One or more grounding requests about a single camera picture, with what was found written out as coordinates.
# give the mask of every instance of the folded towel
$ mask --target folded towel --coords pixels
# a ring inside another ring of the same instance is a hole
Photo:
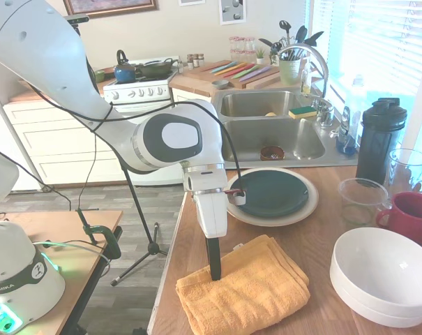
[[[262,235],[222,258],[220,281],[208,266],[179,279],[176,292],[195,335],[246,335],[305,306],[308,283],[275,239]]]

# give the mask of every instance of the green sponge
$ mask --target green sponge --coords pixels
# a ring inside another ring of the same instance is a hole
[[[310,106],[293,108],[289,110],[288,115],[293,119],[301,119],[303,117],[313,117],[316,115],[316,109]]]

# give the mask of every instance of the floor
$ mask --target floor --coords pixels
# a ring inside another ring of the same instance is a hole
[[[158,242],[167,251],[184,197],[183,186],[144,187],[136,191],[151,231],[155,222],[160,224]],[[61,192],[77,208],[80,189],[67,188]],[[127,186],[86,188],[81,208],[122,210],[124,214],[119,241],[122,257],[112,262],[109,274],[100,280],[80,325],[89,335],[131,335],[133,329],[146,328],[149,323],[166,257],[149,257],[113,288],[110,281],[147,252],[147,238],[130,191]],[[67,202],[56,193],[12,194],[0,204],[0,211],[5,212],[62,210],[68,210]]]

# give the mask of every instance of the framed picture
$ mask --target framed picture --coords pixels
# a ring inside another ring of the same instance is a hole
[[[157,0],[63,0],[68,15],[102,17],[157,10]]]
[[[246,22],[247,0],[218,0],[220,24],[237,24]]]
[[[189,5],[201,5],[206,2],[206,0],[178,0],[180,6],[189,6]]]

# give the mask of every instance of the stainless steel sink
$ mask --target stainless steel sink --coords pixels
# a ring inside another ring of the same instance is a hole
[[[337,121],[322,128],[316,117],[295,120],[288,116],[290,109],[306,103],[298,89],[225,91],[214,98],[218,118],[231,136],[241,168],[356,165],[358,155],[342,155],[336,150],[336,139],[330,138],[330,131],[339,126]],[[277,116],[265,117],[270,112]],[[283,161],[260,160],[260,150],[270,145],[284,150]],[[235,168],[224,135],[222,151],[226,168]]]

